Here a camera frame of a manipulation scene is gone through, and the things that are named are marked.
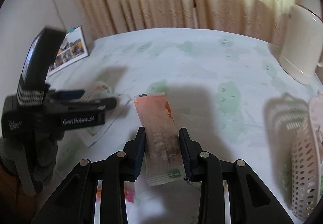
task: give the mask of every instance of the photograph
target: photograph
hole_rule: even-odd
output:
[[[65,36],[58,50],[55,63],[48,70],[48,75],[50,76],[87,56],[88,50],[83,38],[82,28],[79,26]]]

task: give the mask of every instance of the white logo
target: white logo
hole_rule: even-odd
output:
[[[9,123],[9,128],[11,131],[19,129],[19,126],[22,125],[22,121],[15,122],[13,120],[9,120],[8,123]]]
[[[93,122],[94,121],[94,116],[84,117],[84,118],[74,118],[74,119],[64,119],[63,120],[63,125],[72,125],[72,124],[79,124],[79,123],[88,123],[88,122]]]

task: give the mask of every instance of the green label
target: green label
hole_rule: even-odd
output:
[[[323,175],[321,176],[321,193],[320,193],[321,198],[323,198]]]
[[[180,171],[178,169],[172,169],[168,172],[170,178],[180,177]]]

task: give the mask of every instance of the basket hole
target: basket hole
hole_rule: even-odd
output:
[[[309,153],[311,153],[313,150],[313,148],[309,149],[307,152],[306,152],[306,155],[308,155]]]
[[[315,182],[310,182],[310,183],[307,184],[308,187],[312,187],[314,185],[315,185]]]

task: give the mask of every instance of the metal screw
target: metal screw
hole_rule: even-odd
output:
[[[80,161],[80,165],[81,165],[81,166],[86,166],[86,165],[88,165],[88,160],[87,160],[87,159],[82,159],[82,160]]]
[[[245,166],[245,162],[242,159],[237,160],[238,166]]]
[[[202,151],[201,153],[200,153],[200,156],[201,157],[209,157],[209,153],[207,153],[206,151]]]
[[[124,151],[119,151],[117,153],[117,157],[124,157],[125,155],[126,155],[126,152],[124,152]]]

